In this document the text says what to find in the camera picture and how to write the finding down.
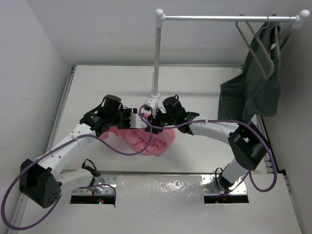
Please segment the pink t shirt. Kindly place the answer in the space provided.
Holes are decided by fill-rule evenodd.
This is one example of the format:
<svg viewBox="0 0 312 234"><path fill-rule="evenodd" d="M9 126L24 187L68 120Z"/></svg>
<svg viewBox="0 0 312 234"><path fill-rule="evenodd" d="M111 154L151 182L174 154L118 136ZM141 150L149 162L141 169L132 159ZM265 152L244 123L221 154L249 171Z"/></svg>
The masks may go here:
<svg viewBox="0 0 312 234"><path fill-rule="evenodd" d="M146 132L144 129L119 129L117 127L110 127L109 131L103 133L99 138L106 140L110 133L123 139L135 151L141 151L145 148L142 154L147 156L161 156L176 137L173 129L163 130L159 134L153 133L152 140L148 143L150 139L149 131Z"/></svg>

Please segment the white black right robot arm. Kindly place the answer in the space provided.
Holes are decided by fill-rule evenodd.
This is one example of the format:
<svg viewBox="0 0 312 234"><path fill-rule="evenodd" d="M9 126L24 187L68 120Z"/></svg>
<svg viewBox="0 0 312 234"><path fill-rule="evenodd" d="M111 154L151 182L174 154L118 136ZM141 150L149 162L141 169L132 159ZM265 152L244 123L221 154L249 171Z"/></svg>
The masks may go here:
<svg viewBox="0 0 312 234"><path fill-rule="evenodd" d="M234 159L215 177L219 191L229 191L244 174L254 171L270 147L252 122L210 120L196 112L187 112L177 95L163 101L164 112L156 98L147 98L144 110L151 113L146 123L156 133L178 129L183 134L212 138L230 146Z"/></svg>

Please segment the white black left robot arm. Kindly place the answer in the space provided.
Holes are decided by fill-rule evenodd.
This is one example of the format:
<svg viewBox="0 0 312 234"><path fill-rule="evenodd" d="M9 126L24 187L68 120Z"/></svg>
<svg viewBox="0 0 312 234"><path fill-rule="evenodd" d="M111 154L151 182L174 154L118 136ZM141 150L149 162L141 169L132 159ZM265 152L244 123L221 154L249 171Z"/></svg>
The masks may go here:
<svg viewBox="0 0 312 234"><path fill-rule="evenodd" d="M96 137L110 127L129 129L136 108L125 108L121 99L106 95L102 102L85 113L79 123L43 159L25 160L20 166L19 191L42 208L52 206L65 192L89 186L99 172L81 167L73 173L61 175L64 167Z"/></svg>

